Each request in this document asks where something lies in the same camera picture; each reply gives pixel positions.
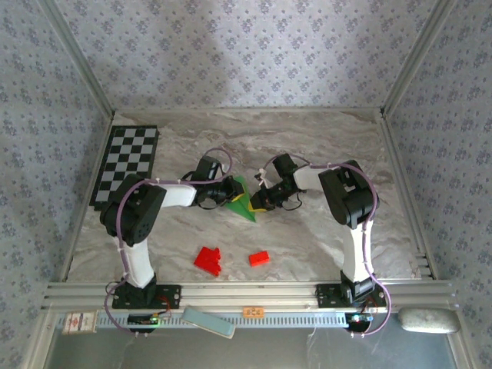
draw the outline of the red lego brick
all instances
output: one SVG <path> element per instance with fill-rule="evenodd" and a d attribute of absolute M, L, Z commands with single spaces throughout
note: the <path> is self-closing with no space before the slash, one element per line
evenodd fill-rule
<path fill-rule="evenodd" d="M 220 259 L 221 251 L 219 248 L 211 250 L 210 248 L 203 247 L 193 264 L 215 277 L 218 277 L 222 270 L 218 263 Z"/>
<path fill-rule="evenodd" d="M 249 256 L 249 262 L 252 267 L 257 267 L 258 265 L 267 264 L 270 262 L 270 255 L 266 251 L 258 252 Z"/>

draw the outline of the orange label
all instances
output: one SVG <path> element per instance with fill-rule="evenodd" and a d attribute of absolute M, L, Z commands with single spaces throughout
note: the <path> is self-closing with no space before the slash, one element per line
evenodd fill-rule
<path fill-rule="evenodd" d="M 264 308 L 258 306 L 243 307 L 243 317 L 262 318 L 264 317 Z"/>

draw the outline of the checkerboard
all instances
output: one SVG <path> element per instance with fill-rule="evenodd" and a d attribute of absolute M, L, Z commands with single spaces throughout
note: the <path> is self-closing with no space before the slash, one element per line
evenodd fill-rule
<path fill-rule="evenodd" d="M 158 135 L 154 125 L 116 125 L 111 129 L 89 203 L 96 211 L 127 175 L 151 177 Z"/>

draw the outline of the gray marble tabletop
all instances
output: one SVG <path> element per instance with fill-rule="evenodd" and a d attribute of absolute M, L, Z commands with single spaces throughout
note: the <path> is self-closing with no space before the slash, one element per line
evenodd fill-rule
<path fill-rule="evenodd" d="M 320 164 L 355 159 L 374 181 L 381 205 L 372 231 L 372 255 L 380 278 L 419 278 L 397 189 L 377 131 L 368 118 L 339 111 L 212 111 L 116 114 L 114 125 L 157 125 L 160 137 L 153 177 L 177 179 L 193 170 L 203 153 L 220 146 L 234 159 L 251 193 L 254 175 L 273 155 L 291 152 Z M 223 154 L 217 158 L 226 162 Z M 268 177 L 278 179 L 273 166 Z M 320 191 L 301 195 L 296 211 L 258 213 L 253 223 L 226 208 L 166 208 L 149 237 L 151 263 L 159 281 L 333 280 L 343 264 L 340 226 Z M 202 246 L 220 248 L 218 278 L 193 265 Z M 250 254 L 266 250 L 269 264 L 252 268 Z M 115 240 L 89 208 L 76 245 L 68 281 L 121 277 Z"/>

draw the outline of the wall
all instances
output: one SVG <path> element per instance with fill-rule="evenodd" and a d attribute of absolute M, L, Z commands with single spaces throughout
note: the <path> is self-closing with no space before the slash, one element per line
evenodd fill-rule
<path fill-rule="evenodd" d="M 116 110 L 382 105 L 434 3 L 58 2 Z"/>
<path fill-rule="evenodd" d="M 34 0 L 0 4 L 0 367 L 18 367 L 106 120 Z"/>
<path fill-rule="evenodd" d="M 440 278 L 457 280 L 492 367 L 492 5 L 459 2 L 397 107 L 398 136 Z"/>

